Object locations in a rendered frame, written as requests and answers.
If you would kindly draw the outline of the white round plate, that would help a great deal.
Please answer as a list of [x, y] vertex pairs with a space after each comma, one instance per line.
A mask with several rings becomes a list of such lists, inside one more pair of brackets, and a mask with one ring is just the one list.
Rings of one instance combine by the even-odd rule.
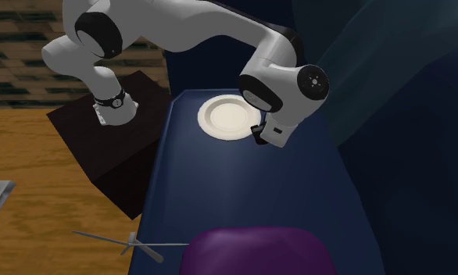
[[197, 119], [210, 137], [237, 141], [252, 135], [251, 127], [260, 124], [261, 114], [240, 95], [218, 95], [201, 105]]

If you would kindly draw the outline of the dark blue sofa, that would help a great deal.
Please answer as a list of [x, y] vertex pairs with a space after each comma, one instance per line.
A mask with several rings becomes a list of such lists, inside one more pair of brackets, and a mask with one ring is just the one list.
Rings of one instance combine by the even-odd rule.
[[[458, 275], [458, 0], [368, 0], [320, 60], [321, 111], [283, 148], [219, 141], [210, 91], [169, 110], [138, 235], [187, 243], [221, 227], [295, 227], [337, 275]], [[179, 275], [184, 247], [136, 251], [129, 275]]]

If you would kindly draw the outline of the dark robot stand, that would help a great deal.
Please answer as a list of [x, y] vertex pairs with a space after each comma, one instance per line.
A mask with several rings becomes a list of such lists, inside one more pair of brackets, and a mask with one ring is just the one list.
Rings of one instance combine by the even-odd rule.
[[130, 219], [141, 215], [166, 111], [173, 97], [140, 70], [120, 84], [139, 104], [121, 126], [103, 126], [85, 95], [47, 114], [82, 170]]

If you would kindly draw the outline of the grey thin rod frame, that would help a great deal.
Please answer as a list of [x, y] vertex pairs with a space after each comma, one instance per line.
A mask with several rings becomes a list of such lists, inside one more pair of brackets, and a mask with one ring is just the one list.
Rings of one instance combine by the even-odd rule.
[[130, 248], [140, 248], [145, 254], [155, 260], [157, 263], [162, 263], [164, 261], [164, 257], [160, 255], [158, 252], [152, 249], [152, 247], [184, 247], [188, 246], [187, 243], [143, 243], [136, 238], [135, 232], [130, 232], [129, 238], [127, 241], [118, 241], [111, 238], [98, 236], [95, 234], [89, 234], [81, 231], [73, 230], [73, 233], [79, 234], [81, 236], [85, 236], [88, 238], [94, 238], [101, 241], [107, 241], [110, 243], [123, 245], [124, 249], [120, 253], [124, 255]]

